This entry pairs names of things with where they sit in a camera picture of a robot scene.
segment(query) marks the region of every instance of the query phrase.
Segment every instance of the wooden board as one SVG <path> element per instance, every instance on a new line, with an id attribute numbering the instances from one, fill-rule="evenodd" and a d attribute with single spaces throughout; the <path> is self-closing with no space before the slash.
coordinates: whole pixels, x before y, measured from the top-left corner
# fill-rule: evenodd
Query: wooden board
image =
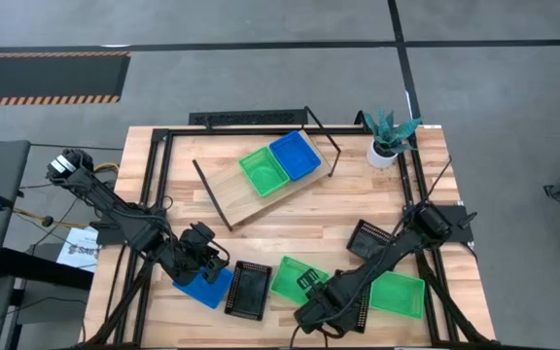
<path id="1" fill-rule="evenodd" d="M 321 165 L 298 181 L 289 181 L 287 185 L 266 197 L 262 197 L 256 192 L 254 186 L 252 186 L 237 162 L 233 166 L 227 166 L 226 169 L 216 171 L 207 177 L 209 188 L 213 195 L 215 195 L 215 199 L 220 204 L 220 208 L 222 208 L 222 212 L 231 226 L 240 223 L 278 200 L 304 189 L 313 182 L 330 174 L 332 167 L 312 143 L 310 137 L 303 130 L 299 134 L 321 160 Z M 259 148 L 249 150 L 248 154 Z"/>
<path id="2" fill-rule="evenodd" d="M 125 200 L 139 200 L 152 129 L 134 126 L 127 135 L 116 184 L 116 192 Z M 441 128 L 420 127 L 416 134 L 427 186 L 430 187 L 448 159 L 444 133 Z M 345 249 L 358 220 L 365 219 L 390 230 L 401 217 L 404 204 L 399 168 L 395 165 L 379 170 L 367 164 L 369 136 L 335 135 L 334 140 L 342 153 L 332 177 L 324 177 L 271 205 L 235 226 L 233 232 L 224 226 L 202 186 L 192 159 L 203 162 L 205 171 L 217 171 L 272 139 L 272 136 L 177 137 L 166 188 L 166 194 L 174 199 L 173 206 L 168 210 L 168 220 L 174 232 L 178 235 L 189 223 L 197 221 L 209 225 L 217 234 L 217 241 L 231 253 L 230 268 L 237 260 L 243 260 L 270 265 L 275 274 L 280 260 L 286 255 L 330 273 L 337 268 L 355 268 L 360 265 L 361 260 Z M 329 159 L 335 156 L 335 149 L 325 136 L 312 136 L 311 139 L 322 155 Z M 159 147 L 151 198 L 155 197 L 161 155 L 162 147 Z M 414 198 L 417 198 L 416 178 L 409 153 L 406 158 Z M 459 199 L 453 167 L 449 167 L 437 183 L 432 200 L 451 204 Z M 99 255 L 87 302 L 85 323 L 88 337 L 103 323 L 119 250 L 120 247 L 106 247 Z M 453 299 L 480 332 L 493 338 L 494 331 L 473 256 L 457 243 L 444 244 L 441 251 Z M 118 300 L 122 293 L 125 266 L 126 259 L 123 259 L 114 300 Z M 417 275 L 414 257 L 403 259 L 396 271 Z M 440 336 L 446 338 L 446 328 L 438 305 L 436 313 Z M 213 310 L 184 295 L 172 287 L 170 278 L 157 266 L 153 273 L 142 346 L 289 345 L 289 338 L 296 326 L 293 312 L 298 307 L 291 301 L 269 293 L 261 322 L 225 315 L 224 306 L 222 302 L 218 309 Z M 132 320 L 136 311 L 134 301 L 129 310 L 125 340 L 132 339 Z M 340 340 L 331 339 L 330 347 L 421 346 L 429 343 L 425 320 L 370 310 L 365 334 L 350 332 Z M 318 333 L 297 333 L 295 346 L 323 344 L 323 338 Z"/>

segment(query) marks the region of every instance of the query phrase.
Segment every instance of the green tray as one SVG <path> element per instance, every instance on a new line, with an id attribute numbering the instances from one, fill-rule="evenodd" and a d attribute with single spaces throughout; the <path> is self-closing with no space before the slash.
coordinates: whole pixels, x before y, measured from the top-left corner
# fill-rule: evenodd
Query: green tray
<path id="1" fill-rule="evenodd" d="M 289 175 L 268 147 L 243 157 L 239 166 L 260 196 L 268 196 L 289 182 Z"/>
<path id="2" fill-rule="evenodd" d="M 321 282 L 325 282 L 330 278 L 327 272 L 291 257 L 283 257 L 280 262 L 280 267 L 278 267 L 278 272 L 276 272 L 276 275 L 273 277 L 273 282 L 271 282 L 271 292 L 284 298 L 289 298 L 298 305 L 306 304 L 308 297 L 306 296 L 306 291 L 298 285 L 298 278 L 301 277 L 308 268 L 312 268 L 317 272 Z"/>
<path id="3" fill-rule="evenodd" d="M 423 318 L 425 281 L 387 271 L 370 285 L 370 307 L 413 319 Z"/>

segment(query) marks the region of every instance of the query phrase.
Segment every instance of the yellow cable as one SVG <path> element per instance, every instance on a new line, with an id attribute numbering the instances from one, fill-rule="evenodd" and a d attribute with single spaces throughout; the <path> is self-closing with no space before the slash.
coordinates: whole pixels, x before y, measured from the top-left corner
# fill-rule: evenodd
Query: yellow cable
<path id="1" fill-rule="evenodd" d="M 47 219 L 47 217 L 43 217 L 43 216 L 34 214 L 34 213 L 32 213 L 30 211 L 27 211 L 25 209 L 15 208 L 14 212 L 18 213 L 20 215 L 24 215 L 26 217 L 32 218 L 32 219 L 39 220 L 39 221 L 41 221 L 41 223 L 44 222 Z M 53 225 L 63 227 L 63 228 L 86 228 L 88 226 L 88 225 L 64 223 L 64 222 L 58 222 L 58 221 L 53 221 Z"/>
<path id="2" fill-rule="evenodd" d="M 98 164 L 94 167 L 94 172 L 104 169 L 106 167 L 115 167 L 116 171 L 119 171 L 121 168 L 114 162 L 104 162 L 102 164 Z"/>

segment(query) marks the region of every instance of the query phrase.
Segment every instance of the gray floor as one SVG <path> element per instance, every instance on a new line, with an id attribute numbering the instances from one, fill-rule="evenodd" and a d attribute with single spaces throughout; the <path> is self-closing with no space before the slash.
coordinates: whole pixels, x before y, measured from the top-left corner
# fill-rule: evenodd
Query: gray floor
<path id="1" fill-rule="evenodd" d="M 560 1 L 398 2 L 405 40 L 560 39 Z M 0 0 L 0 46 L 392 38 L 385 1 Z M 560 348 L 560 205 L 542 190 L 560 176 L 560 47 L 410 49 L 409 58 L 425 122 L 443 125 L 462 198 L 479 213 L 472 228 L 498 338 Z M 121 147 L 134 124 L 306 104 L 327 123 L 379 106 L 406 116 L 396 51 L 136 52 L 122 102 L 2 106 L 0 139 Z M 32 148 L 23 183 L 43 183 L 58 152 Z M 19 206 L 57 217 L 72 199 L 41 189 Z M 91 219 L 83 205 L 70 217 Z M 24 250 L 42 234 L 14 219 L 6 245 Z M 20 348 L 69 345 L 78 333 L 74 319 L 39 324 Z"/>

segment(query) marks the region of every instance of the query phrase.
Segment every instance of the blue tray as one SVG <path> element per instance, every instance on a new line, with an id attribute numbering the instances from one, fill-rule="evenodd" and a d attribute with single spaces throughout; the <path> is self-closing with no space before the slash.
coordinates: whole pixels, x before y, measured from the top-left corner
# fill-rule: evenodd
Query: blue tray
<path id="1" fill-rule="evenodd" d="M 291 131 L 273 141 L 269 149 L 293 181 L 301 179 L 321 165 L 319 157 L 298 131 Z"/>
<path id="2" fill-rule="evenodd" d="M 210 308 L 217 308 L 228 290 L 228 287 L 230 287 L 233 276 L 232 271 L 223 268 L 220 271 L 218 279 L 213 284 L 209 284 L 209 282 L 202 277 L 203 271 L 204 268 L 201 268 L 200 273 L 196 274 L 191 283 L 187 286 L 181 286 L 176 282 L 172 282 L 172 286 Z"/>

